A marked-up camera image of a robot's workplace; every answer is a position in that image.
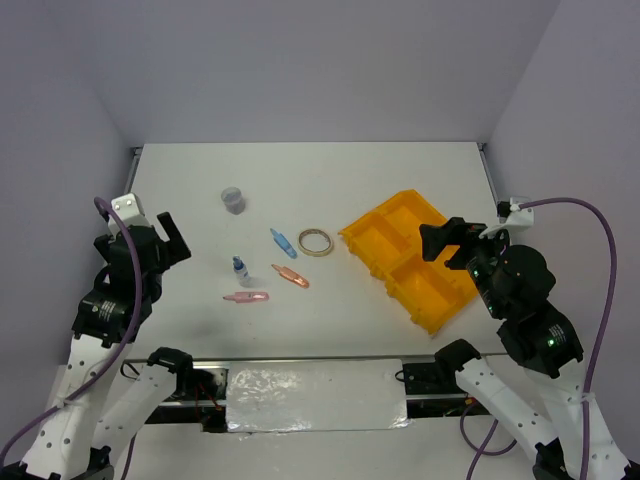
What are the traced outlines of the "blue highlighter pen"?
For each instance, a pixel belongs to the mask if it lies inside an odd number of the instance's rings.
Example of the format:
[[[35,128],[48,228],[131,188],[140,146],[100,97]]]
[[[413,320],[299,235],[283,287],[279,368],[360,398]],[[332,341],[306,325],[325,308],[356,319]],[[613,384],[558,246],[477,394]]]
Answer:
[[[271,235],[273,237],[274,242],[276,243],[276,245],[291,259],[296,259],[297,258],[297,252],[294,249],[294,247],[292,246],[292,244],[289,242],[289,240],[280,232],[278,232],[277,230],[271,228],[270,229]]]

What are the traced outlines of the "small blue-capped glue bottle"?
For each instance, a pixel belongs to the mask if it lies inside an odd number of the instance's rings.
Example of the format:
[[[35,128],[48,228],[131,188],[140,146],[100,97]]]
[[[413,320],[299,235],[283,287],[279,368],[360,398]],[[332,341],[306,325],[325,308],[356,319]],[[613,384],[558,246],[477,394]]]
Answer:
[[[242,287],[250,287],[251,276],[243,260],[239,256],[234,256],[232,258],[232,266],[238,283]]]

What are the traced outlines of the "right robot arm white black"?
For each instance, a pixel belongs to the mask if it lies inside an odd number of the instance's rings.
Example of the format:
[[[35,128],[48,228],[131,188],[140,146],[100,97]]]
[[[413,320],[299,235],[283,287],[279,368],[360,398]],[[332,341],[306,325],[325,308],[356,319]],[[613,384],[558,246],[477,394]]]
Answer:
[[[513,245],[501,229],[459,217],[421,225],[422,258],[449,246],[450,270],[466,271],[508,356],[534,383],[547,411],[540,415],[500,380],[480,353],[459,339],[435,355],[436,383],[474,397],[521,446],[537,479],[636,479],[639,465],[617,447],[587,387],[584,350],[568,318],[548,300],[556,279],[540,252]]]

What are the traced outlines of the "clear tape roll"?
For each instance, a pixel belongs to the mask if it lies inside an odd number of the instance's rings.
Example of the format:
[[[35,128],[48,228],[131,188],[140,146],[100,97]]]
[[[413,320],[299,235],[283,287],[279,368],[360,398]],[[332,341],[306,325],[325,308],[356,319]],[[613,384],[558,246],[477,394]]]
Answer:
[[[332,237],[320,228],[308,228],[297,236],[300,251],[307,256],[321,258],[334,250]]]

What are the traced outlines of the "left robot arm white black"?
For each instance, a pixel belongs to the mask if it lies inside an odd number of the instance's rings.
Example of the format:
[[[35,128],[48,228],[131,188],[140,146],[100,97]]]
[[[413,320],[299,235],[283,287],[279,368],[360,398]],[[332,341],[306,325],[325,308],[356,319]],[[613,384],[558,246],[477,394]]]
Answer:
[[[22,428],[37,430],[24,457],[1,464],[4,479],[111,479],[135,437],[166,399],[189,396],[198,383],[193,358],[160,347],[125,394],[105,406],[139,328],[162,294],[162,276],[191,252],[170,213],[157,219],[167,237],[139,212],[103,213],[109,233],[94,246],[105,260],[80,301],[67,368],[52,405]]]

